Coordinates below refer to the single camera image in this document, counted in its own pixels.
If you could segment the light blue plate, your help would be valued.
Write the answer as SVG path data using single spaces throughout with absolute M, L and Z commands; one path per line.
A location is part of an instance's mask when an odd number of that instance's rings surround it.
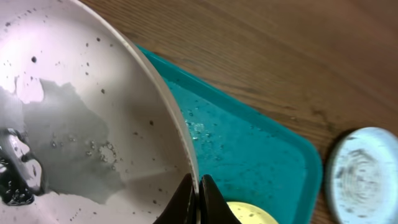
M 325 167 L 326 199 L 341 224 L 397 224 L 397 136 L 377 127 L 347 134 Z

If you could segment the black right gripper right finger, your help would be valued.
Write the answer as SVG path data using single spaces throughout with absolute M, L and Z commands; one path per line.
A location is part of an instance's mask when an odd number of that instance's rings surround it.
M 241 224 L 228 207 L 211 175 L 203 175 L 199 188 L 201 224 Z

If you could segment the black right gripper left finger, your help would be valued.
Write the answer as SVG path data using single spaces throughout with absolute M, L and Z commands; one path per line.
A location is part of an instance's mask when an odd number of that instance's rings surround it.
M 154 224 L 195 224 L 195 199 L 192 175 L 186 174 Z

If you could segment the white plate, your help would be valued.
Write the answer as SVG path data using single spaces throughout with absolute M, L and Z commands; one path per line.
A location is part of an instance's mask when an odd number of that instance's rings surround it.
M 198 164 L 149 59 L 80 1 L 1 2 L 2 223 L 154 223 Z

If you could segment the yellow rimmed plate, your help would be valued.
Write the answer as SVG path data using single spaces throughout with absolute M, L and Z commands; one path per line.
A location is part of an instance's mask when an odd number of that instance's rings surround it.
M 234 216 L 242 224 L 278 224 L 278 222 L 263 209 L 244 202 L 227 202 Z

